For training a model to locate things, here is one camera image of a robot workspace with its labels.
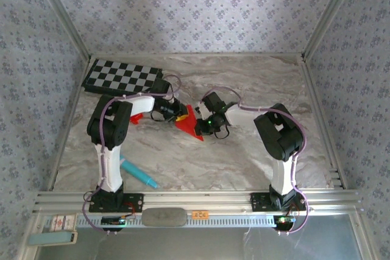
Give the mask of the black and grey chessboard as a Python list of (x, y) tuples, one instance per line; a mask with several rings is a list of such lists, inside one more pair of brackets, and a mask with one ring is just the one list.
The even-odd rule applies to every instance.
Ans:
[(129, 96), (147, 90), (162, 77), (160, 68), (95, 59), (82, 86), (90, 93)]

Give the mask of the teal marker pen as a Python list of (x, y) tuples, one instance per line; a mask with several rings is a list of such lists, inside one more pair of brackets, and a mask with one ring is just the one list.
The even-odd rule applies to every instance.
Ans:
[(149, 176), (147, 173), (142, 171), (136, 165), (131, 163), (123, 155), (120, 155), (119, 162), (120, 162), (121, 168), (123, 170), (125, 170), (128, 174), (135, 177), (137, 180), (139, 180), (140, 182), (144, 183), (147, 186), (150, 186), (154, 189), (158, 188), (157, 182), (151, 176)]

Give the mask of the grey oval pad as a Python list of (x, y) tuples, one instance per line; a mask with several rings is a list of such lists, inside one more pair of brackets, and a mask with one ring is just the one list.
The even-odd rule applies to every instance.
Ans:
[(148, 208), (141, 216), (146, 227), (182, 227), (187, 221), (187, 212), (183, 208)]

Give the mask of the grey metal shelf panel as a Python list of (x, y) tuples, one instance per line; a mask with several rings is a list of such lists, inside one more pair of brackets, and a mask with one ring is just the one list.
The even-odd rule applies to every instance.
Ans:
[(363, 260), (347, 215), (313, 216), (297, 233), (272, 228), (126, 228), (78, 231), (75, 244), (39, 248), (35, 260)]

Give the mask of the red and white card box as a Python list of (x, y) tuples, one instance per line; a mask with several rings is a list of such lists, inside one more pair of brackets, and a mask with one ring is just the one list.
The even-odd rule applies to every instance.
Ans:
[(52, 216), (49, 231), (74, 231), (76, 229), (77, 214), (57, 214)]

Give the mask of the teal flat box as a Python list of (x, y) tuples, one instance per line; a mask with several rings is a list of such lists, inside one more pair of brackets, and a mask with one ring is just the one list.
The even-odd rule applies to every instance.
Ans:
[(31, 234), (28, 238), (28, 246), (55, 246), (75, 244), (78, 233), (75, 231), (58, 231), (40, 234)]

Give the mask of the aluminium front frame rail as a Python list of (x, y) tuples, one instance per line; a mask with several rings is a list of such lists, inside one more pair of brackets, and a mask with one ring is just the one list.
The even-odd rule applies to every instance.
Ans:
[[(183, 208), (207, 210), (210, 214), (250, 213), (249, 191), (143, 191), (143, 210)], [(304, 189), (310, 211), (315, 215), (363, 211), (359, 192), (345, 189)], [(77, 213), (83, 205), (83, 192), (40, 192), (33, 213)]]

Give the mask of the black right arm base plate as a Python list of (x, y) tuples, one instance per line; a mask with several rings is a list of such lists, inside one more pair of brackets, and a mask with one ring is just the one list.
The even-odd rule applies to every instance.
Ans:
[(290, 208), (293, 211), (307, 210), (303, 197), (294, 192), (283, 196), (270, 192), (253, 192), (250, 194), (250, 204), (253, 212), (287, 212)]

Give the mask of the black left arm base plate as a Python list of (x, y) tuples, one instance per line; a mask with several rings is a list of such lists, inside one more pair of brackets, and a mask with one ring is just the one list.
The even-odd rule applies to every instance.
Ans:
[(141, 213), (144, 194), (99, 191), (90, 199), (90, 213)]

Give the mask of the aluminium side rail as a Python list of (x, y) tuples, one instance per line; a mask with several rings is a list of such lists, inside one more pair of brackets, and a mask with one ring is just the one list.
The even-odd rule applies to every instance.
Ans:
[(305, 88), (310, 99), (310, 103), (314, 112), (314, 119), (321, 137), (322, 145), (325, 151), (325, 157), (330, 165), (330, 173), (333, 185), (336, 189), (348, 189), (346, 176), (342, 169), (341, 160), (336, 149), (335, 141), (327, 124), (325, 111), (321, 104), (320, 95), (316, 88), (314, 79), (310, 72), (310, 67), (307, 65), (301, 55), (297, 56), (297, 62), (302, 70), (302, 78), (305, 82)]
[(61, 140), (60, 140), (58, 152), (57, 152), (57, 154), (56, 154), (56, 156), (54, 158), (54, 164), (52, 166), (51, 173), (50, 173), (51, 176), (49, 178), (48, 185), (46, 187), (47, 191), (52, 191), (53, 188), (54, 188), (54, 185), (55, 185), (55, 180), (56, 180), (56, 177), (57, 177), (57, 174), (58, 174), (59, 165), (60, 165), (60, 162), (61, 162), (61, 159), (62, 159), (62, 155), (63, 155), (64, 149), (65, 149), (65, 146), (66, 146), (66, 142), (67, 142), (67, 139), (68, 139), (69, 131), (71, 129), (71, 124), (72, 124), (72, 121), (73, 121), (73, 117), (74, 117), (74, 114), (76, 112), (77, 104), (78, 104), (78, 101), (79, 101), (79, 96), (80, 96), (83, 80), (84, 80), (86, 74), (88, 73), (88, 70), (89, 70), (89, 67), (90, 67), (90, 60), (91, 60), (91, 55), (88, 55), (87, 56), (87, 60), (83, 64), (82, 75), (80, 77), (80, 80), (78, 81), (77, 88), (76, 88), (76, 93), (75, 93), (74, 97), (71, 99), (71, 110), (70, 110), (69, 114), (67, 116), (65, 116), (65, 118), (66, 118), (65, 119), (65, 122), (66, 122), (65, 129), (64, 129), (63, 134), (60, 137)]

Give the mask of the aluminium corner post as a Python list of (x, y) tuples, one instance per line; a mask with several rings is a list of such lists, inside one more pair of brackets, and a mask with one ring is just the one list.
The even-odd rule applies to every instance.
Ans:
[(310, 39), (308, 40), (307, 45), (305, 46), (305, 49), (302, 52), (303, 61), (308, 62), (311, 60), (343, 2), (344, 0), (328, 1), (313, 33), (310, 36)]
[(89, 60), (90, 56), (87, 47), (84, 45), (81, 36), (79, 35), (75, 25), (71, 21), (69, 13), (61, 0), (48, 0), (53, 11), (57, 15), (58, 20), (62, 24), (64, 30), (69, 35), (73, 45), (79, 51), (84, 60)]

